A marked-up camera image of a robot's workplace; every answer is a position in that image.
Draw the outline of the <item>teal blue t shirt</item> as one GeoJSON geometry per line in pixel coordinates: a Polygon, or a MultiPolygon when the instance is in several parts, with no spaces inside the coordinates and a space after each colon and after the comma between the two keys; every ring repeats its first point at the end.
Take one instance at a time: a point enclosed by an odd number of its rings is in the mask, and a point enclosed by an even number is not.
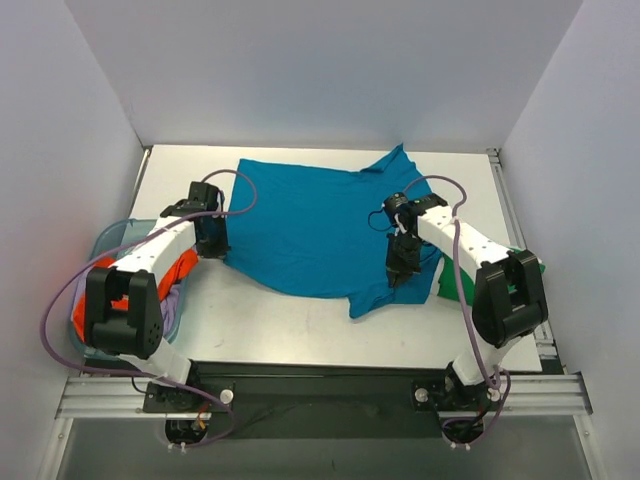
{"type": "Polygon", "coordinates": [[[392,288],[383,201],[430,193],[402,146],[359,171],[240,160],[227,221],[227,266],[278,292],[346,298],[356,319],[389,304],[423,304],[441,258],[421,250],[420,273],[392,288]]]}

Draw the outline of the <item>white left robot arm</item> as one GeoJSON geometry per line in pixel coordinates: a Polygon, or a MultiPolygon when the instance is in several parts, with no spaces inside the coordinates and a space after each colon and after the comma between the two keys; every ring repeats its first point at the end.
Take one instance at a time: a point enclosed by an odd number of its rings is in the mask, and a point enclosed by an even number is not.
{"type": "Polygon", "coordinates": [[[193,182],[185,199],[160,214],[151,240],[118,260],[94,264],[73,313],[74,328],[86,346],[171,380],[166,398],[182,412],[200,404],[203,389],[189,378],[191,360],[164,338],[162,302],[200,259],[221,259],[230,250],[220,215],[223,202],[217,187],[193,182]]]}

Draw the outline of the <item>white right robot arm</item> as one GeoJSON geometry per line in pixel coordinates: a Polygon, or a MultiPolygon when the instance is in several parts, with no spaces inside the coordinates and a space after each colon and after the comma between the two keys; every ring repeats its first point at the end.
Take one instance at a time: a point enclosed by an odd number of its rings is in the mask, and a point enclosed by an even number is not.
{"type": "Polygon", "coordinates": [[[548,319],[548,306],[538,257],[490,240],[459,218],[459,207],[436,194],[410,200],[397,192],[381,211],[394,228],[387,235],[390,287],[421,272],[420,250],[427,244],[453,262],[470,347],[448,365],[442,387],[448,404],[465,408],[476,400],[481,384],[490,399],[498,399],[502,360],[548,319]]]}

